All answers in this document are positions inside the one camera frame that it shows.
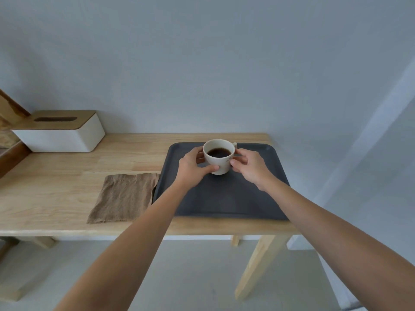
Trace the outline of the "person's left hand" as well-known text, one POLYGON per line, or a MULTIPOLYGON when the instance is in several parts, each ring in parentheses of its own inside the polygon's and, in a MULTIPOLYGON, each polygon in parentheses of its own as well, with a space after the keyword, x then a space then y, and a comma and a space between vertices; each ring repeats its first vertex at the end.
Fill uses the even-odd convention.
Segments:
POLYGON ((195 187, 206 175, 199 175, 197 167, 200 163, 205 162, 203 147, 195 147, 179 160, 179 168, 174 188, 180 191, 188 192, 195 187))

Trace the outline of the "brown folded cloth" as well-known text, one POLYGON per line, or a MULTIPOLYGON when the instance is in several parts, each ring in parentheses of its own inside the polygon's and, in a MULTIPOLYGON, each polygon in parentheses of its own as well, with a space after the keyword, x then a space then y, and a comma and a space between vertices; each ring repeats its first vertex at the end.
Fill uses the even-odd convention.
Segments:
POLYGON ((106 176, 86 223, 134 221, 152 205, 159 178, 159 173, 106 176))

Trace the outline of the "thick light wooden table leg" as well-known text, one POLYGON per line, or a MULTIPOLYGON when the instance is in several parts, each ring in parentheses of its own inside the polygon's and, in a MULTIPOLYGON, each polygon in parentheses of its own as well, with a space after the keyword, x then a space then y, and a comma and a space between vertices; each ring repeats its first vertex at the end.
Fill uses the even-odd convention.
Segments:
POLYGON ((243 300, 248 297, 278 253, 286 248, 286 244, 292 236, 291 233, 279 233, 260 237, 236 287, 236 300, 243 300))

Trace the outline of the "dark wooden stair frame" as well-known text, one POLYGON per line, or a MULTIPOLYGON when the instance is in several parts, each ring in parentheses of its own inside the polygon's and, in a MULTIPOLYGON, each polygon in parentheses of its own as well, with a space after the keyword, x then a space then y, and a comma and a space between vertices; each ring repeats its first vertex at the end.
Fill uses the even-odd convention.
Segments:
POLYGON ((0 179, 32 152, 12 131, 14 125, 30 115, 0 89, 0 179))

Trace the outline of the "dark grey serving tray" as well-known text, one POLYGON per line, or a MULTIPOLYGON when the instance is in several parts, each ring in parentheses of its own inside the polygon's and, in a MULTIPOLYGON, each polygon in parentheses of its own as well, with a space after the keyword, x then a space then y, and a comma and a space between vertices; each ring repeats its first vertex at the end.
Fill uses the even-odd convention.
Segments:
MULTIPOLYGON (((173 183, 179 160, 201 142, 180 142, 169 147, 161 175, 153 193, 155 202, 173 183)), ((278 204, 241 173, 209 174, 183 198, 176 216, 211 218, 271 219, 287 221, 278 204)))

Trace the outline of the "light wooden table support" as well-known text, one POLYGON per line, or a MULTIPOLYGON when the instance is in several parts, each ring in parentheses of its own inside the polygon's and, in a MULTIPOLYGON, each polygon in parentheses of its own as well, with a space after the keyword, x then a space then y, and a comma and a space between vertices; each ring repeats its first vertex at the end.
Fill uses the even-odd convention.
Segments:
POLYGON ((31 242, 37 246, 40 246, 43 249, 51 249, 58 243, 57 240, 49 236, 37 236, 37 237, 17 236, 16 238, 23 242, 31 242))

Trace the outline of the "white ceramic coffee cup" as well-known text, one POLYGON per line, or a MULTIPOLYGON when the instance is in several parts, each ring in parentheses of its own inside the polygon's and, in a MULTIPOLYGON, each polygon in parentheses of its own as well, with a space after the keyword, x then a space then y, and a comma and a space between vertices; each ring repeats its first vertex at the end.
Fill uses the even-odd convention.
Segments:
POLYGON ((236 142, 232 143, 230 141, 226 141, 223 139, 213 139, 205 142, 205 144, 203 145, 203 154, 205 162, 209 165, 218 165, 220 167, 218 171, 212 173, 213 175, 224 175, 230 170, 230 160, 233 158, 236 148, 236 142), (214 148, 226 148, 231 151, 231 155, 224 158, 215 158, 208 156, 206 154, 207 151, 214 148))

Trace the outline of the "person's right forearm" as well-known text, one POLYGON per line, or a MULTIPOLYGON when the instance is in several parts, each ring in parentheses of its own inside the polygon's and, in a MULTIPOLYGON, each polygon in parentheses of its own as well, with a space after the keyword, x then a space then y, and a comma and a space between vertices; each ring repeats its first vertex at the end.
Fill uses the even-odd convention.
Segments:
POLYGON ((415 266, 274 176, 260 187, 368 311, 415 311, 415 266))

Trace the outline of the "white tissue box wooden lid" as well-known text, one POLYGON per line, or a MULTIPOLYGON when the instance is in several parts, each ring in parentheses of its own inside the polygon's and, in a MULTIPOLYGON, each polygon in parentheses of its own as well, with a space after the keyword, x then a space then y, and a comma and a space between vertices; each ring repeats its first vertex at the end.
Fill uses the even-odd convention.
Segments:
POLYGON ((95 110, 42 110, 11 130, 33 152, 91 152, 105 131, 95 110))

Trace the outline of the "person's right hand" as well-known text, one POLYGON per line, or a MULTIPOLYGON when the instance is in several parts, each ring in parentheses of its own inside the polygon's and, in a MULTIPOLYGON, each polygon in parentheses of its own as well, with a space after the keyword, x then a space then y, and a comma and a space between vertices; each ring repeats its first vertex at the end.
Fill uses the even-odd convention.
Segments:
POLYGON ((263 192, 269 193, 275 177, 267 168, 265 161, 256 151, 236 149, 233 158, 246 158, 246 165, 241 168, 233 168, 233 171, 241 173, 249 182, 257 186, 263 192))

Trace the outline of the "person's left forearm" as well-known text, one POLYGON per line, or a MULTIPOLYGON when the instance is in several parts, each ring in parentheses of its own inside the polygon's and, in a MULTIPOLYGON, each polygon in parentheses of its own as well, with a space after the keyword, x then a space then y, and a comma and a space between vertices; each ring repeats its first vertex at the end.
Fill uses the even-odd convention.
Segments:
POLYGON ((54 311, 127 311, 176 209, 194 186, 175 181, 92 263, 54 311))

